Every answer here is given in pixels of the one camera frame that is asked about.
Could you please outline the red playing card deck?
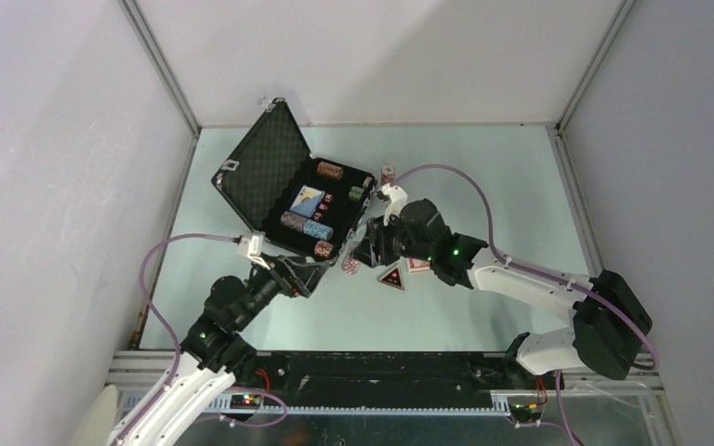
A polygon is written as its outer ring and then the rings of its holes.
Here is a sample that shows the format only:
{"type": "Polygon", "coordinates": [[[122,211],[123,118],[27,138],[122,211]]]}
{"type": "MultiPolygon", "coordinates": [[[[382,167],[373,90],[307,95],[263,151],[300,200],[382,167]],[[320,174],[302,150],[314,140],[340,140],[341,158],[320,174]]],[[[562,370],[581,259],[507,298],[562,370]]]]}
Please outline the red playing card deck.
{"type": "Polygon", "coordinates": [[[410,273],[420,273],[430,271],[430,262],[414,258],[407,259],[407,269],[410,273]]]}

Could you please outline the light blue chip stack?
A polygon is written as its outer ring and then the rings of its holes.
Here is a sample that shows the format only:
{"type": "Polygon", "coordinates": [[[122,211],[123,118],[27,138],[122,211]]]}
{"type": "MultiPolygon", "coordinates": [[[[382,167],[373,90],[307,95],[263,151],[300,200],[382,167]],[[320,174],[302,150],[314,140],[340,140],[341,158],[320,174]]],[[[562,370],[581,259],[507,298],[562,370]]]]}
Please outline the light blue chip stack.
{"type": "Polygon", "coordinates": [[[317,240],[328,242],[333,234],[333,229],[320,222],[308,219],[303,224],[302,232],[317,240]]]}

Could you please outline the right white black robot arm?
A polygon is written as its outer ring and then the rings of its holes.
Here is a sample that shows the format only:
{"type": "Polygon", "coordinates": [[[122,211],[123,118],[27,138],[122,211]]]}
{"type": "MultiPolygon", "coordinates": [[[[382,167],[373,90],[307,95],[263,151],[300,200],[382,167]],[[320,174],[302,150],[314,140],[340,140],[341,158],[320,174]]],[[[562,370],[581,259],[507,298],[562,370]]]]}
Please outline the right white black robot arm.
{"type": "Polygon", "coordinates": [[[565,322],[561,329],[523,333],[513,340],[503,374],[516,388],[531,386],[542,374],[582,367],[624,380],[636,368],[642,341],[653,327],[618,273],[604,269],[589,277],[525,265],[487,241],[451,231],[429,200],[370,219],[353,256],[370,268],[401,259],[426,261],[450,286],[505,295],[565,322]]]}

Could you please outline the black aluminium poker case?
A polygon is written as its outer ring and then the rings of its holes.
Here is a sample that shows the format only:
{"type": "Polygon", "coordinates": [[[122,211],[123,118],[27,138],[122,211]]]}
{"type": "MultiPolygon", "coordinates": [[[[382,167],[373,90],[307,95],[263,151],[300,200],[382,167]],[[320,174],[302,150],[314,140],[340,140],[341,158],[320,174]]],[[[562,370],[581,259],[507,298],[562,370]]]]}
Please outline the black aluminium poker case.
{"type": "Polygon", "coordinates": [[[313,254],[320,241],[280,222],[303,185],[332,193],[334,200],[317,222],[333,229],[329,240],[339,256],[345,242],[357,230],[379,181],[367,171],[313,154],[308,141],[284,98],[274,98],[235,149],[212,176],[211,183],[236,215],[253,232],[260,232],[275,246],[300,255],[313,254]],[[340,165],[338,181],[315,173],[319,162],[340,165]],[[364,188],[359,201],[350,201],[352,186],[364,188]]]}

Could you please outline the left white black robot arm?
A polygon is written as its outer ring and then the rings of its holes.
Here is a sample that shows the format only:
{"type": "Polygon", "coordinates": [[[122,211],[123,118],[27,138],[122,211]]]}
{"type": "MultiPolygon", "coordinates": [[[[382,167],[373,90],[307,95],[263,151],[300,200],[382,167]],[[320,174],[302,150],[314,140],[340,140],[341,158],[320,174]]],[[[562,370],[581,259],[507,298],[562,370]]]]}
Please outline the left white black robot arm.
{"type": "Polygon", "coordinates": [[[175,347],[171,365],[112,429],[110,445],[173,445],[205,408],[257,374],[256,349],[241,332],[278,295],[309,297],[330,269],[301,256],[263,256],[247,278],[216,280],[204,309],[175,347]]]}

